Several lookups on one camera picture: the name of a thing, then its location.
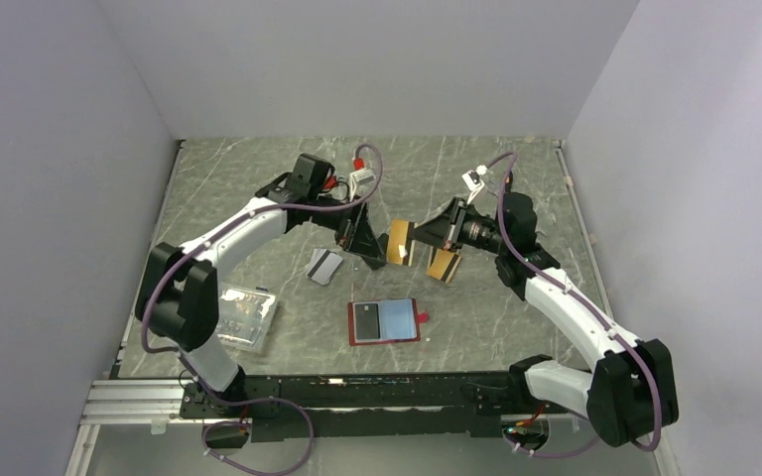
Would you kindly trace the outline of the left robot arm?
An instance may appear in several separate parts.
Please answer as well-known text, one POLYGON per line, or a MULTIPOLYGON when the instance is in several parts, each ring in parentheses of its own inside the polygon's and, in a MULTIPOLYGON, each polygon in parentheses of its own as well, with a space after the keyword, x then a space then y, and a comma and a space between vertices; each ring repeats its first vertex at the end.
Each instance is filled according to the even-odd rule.
POLYGON ((366 205, 383 178, 383 157, 349 174, 344 199, 327 192, 335 177, 331 162, 302 153, 291 171, 259 188, 223 223, 183 245, 161 242, 149 253, 134 310, 143 349, 160 353, 149 343, 151 334, 170 340, 166 351, 207 389, 206 403, 220 416, 237 414, 247 397, 246 374, 216 333, 222 274, 306 222, 332 230, 336 245, 371 270, 385 265, 366 205))

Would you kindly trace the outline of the red leather card holder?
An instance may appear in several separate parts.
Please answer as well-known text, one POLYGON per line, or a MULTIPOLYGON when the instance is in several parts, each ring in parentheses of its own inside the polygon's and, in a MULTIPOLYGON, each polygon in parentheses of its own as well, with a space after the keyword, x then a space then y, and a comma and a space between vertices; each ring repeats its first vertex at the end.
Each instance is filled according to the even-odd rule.
POLYGON ((348 341, 351 346, 381 345, 414 342, 421 339, 421 325, 427 323, 430 314, 425 308, 418 310, 413 298, 353 301, 347 305, 348 341), (356 341, 353 326, 353 305, 376 302, 379 304, 380 338, 375 341, 356 341))

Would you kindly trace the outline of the single gold credit card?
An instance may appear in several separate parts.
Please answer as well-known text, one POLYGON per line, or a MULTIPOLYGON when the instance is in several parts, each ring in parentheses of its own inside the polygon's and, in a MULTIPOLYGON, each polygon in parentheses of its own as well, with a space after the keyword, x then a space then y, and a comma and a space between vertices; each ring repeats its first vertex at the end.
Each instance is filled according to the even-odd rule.
POLYGON ((395 219, 391 221, 386 245, 386 260, 390 264, 411 266, 415 242, 412 237, 415 224, 395 219))

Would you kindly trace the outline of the single black credit card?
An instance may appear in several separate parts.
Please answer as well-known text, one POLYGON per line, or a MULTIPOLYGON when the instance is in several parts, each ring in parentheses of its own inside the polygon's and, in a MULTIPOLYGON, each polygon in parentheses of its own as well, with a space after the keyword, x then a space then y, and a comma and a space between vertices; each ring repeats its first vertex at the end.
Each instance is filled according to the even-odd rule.
POLYGON ((379 304, 376 302, 353 305, 354 338, 356 341, 375 341, 380 338, 379 304))

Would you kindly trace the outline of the silver credit card stack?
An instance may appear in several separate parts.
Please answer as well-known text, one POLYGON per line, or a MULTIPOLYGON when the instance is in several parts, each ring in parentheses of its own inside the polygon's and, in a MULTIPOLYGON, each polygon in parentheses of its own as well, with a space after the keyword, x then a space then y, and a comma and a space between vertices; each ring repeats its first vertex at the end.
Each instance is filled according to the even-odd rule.
POLYGON ((321 286, 327 286, 333 274, 343 263, 343 258, 336 252, 324 248, 315 248, 312 251, 306 276, 321 286))

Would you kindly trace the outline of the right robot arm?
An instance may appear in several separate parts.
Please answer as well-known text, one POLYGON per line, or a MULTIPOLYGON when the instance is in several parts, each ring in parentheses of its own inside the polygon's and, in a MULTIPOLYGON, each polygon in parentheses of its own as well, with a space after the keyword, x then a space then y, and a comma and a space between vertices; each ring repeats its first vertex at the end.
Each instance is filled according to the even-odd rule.
POLYGON ((513 408, 529 412, 555 404, 586 418, 612 447, 647 436, 647 449, 654 449, 662 428, 679 419, 669 348, 618 325, 576 288, 539 243, 537 224, 532 198, 507 192, 493 216, 455 197, 428 220, 409 226, 407 236, 430 246, 434 263, 449 267, 464 246, 493 254, 501 283, 547 317, 583 358, 585 371, 546 355, 513 364, 506 388, 513 408))

